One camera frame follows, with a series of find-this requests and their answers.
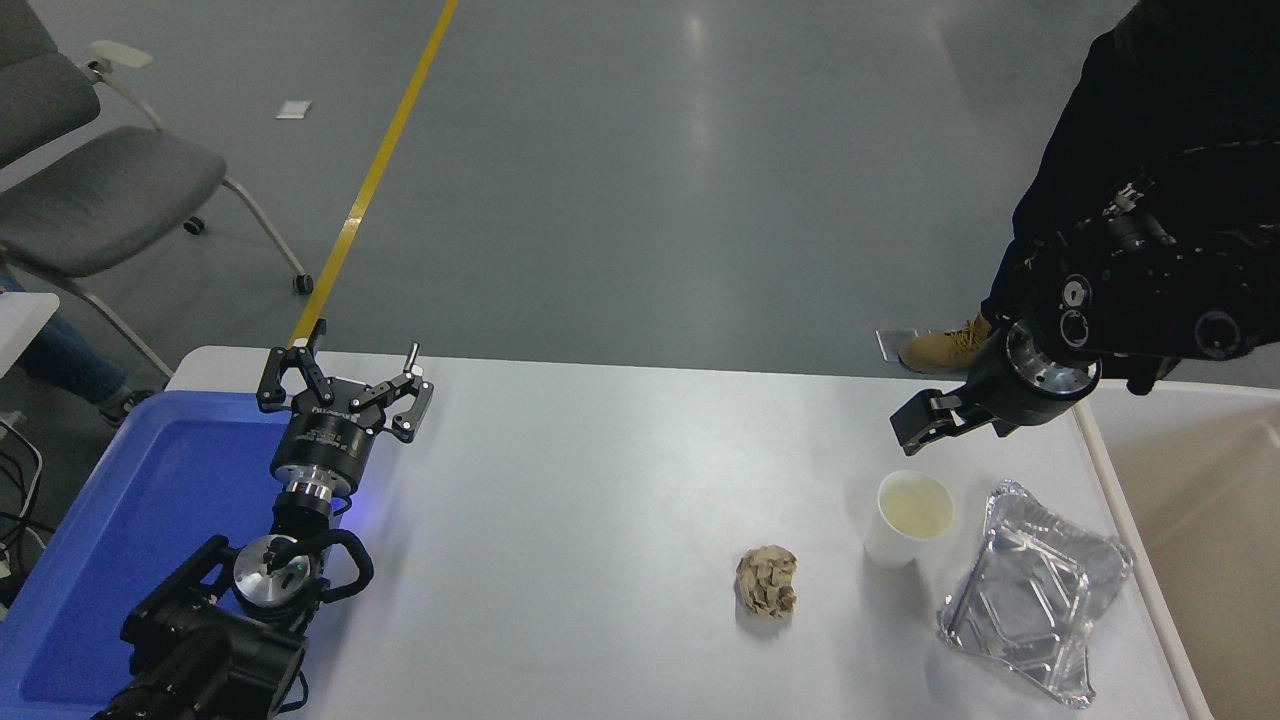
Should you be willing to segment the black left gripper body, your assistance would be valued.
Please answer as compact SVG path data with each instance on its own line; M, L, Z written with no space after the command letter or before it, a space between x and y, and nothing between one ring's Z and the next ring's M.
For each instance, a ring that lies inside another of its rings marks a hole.
M356 492L369 464L381 411L338 413L330 407L294 410L271 457L282 484L321 479L334 492Z

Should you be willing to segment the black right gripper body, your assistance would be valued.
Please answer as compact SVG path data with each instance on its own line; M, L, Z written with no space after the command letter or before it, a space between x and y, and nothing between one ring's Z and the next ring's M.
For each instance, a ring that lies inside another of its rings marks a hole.
M1042 397L1014 368L1009 352L1010 334L993 336L978 352L965 382L966 402L989 418L997 437L1009 437L1024 427L1046 423Z

